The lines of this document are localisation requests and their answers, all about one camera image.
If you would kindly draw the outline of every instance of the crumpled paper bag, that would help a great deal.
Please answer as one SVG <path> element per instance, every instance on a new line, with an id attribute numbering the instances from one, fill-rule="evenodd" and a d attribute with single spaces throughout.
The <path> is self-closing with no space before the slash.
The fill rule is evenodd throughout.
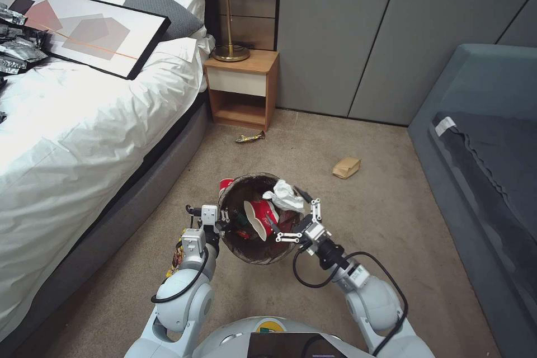
<path id="1" fill-rule="evenodd" d="M 283 179 L 276 182 L 274 192 L 269 190 L 263 193 L 263 198 L 272 200 L 282 210 L 291 210 L 304 214 L 304 199 L 301 196 L 295 196 L 291 185 Z"/>
<path id="2" fill-rule="evenodd" d="M 346 157 L 339 161 L 332 173 L 339 178 L 346 179 L 356 173 L 360 169 L 361 160 L 354 157 Z"/>

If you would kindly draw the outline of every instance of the picture frame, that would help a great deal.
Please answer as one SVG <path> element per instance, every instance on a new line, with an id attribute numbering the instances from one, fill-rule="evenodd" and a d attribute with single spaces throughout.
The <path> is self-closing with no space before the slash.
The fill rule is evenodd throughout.
<path id="1" fill-rule="evenodd" d="M 166 32 L 166 16 L 99 0 L 0 0 L 47 30 L 52 56 L 134 79 Z"/>

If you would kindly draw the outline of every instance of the lamp stand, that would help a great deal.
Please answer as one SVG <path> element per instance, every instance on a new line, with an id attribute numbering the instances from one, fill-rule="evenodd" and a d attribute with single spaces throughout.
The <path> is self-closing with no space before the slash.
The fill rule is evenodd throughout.
<path id="1" fill-rule="evenodd" d="M 228 11 L 228 44 L 217 46 L 213 51 L 213 57 L 221 62 L 240 62 L 250 57 L 250 51 L 231 41 L 231 1 L 225 0 Z"/>

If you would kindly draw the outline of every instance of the brass lamp base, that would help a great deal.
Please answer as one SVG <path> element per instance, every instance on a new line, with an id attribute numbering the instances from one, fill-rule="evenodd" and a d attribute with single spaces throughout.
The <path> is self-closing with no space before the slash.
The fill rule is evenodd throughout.
<path id="1" fill-rule="evenodd" d="M 233 53 L 229 46 L 217 46 L 213 50 L 213 57 L 221 62 L 240 62 L 250 57 L 250 51 L 242 46 L 233 45 Z"/>

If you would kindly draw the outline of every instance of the carpet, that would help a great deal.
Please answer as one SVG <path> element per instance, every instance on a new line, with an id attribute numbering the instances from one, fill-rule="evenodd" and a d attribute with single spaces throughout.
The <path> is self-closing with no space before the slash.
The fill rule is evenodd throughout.
<path id="1" fill-rule="evenodd" d="M 221 178 L 269 172 L 321 198 L 323 224 L 347 252 L 367 251 L 384 264 L 408 299 L 412 327 L 437 358 L 500 357 L 405 128 L 276 110 L 265 140 L 234 142 L 253 133 L 210 125 L 151 217 L 15 356 L 123 356 L 140 336 L 153 309 L 149 298 L 190 222 L 185 205 L 216 202 Z M 361 158 L 362 164 L 343 180 L 332 175 L 332 167 L 346 156 Z M 223 324 L 266 314 L 307 323 L 364 348 L 337 285 L 300 285 L 291 261 L 292 254 L 273 265 L 249 265 L 221 242 L 211 283 L 215 303 L 200 341 Z M 360 261 L 386 279 L 373 262 Z M 307 254 L 298 270 L 309 282 L 328 275 Z"/>

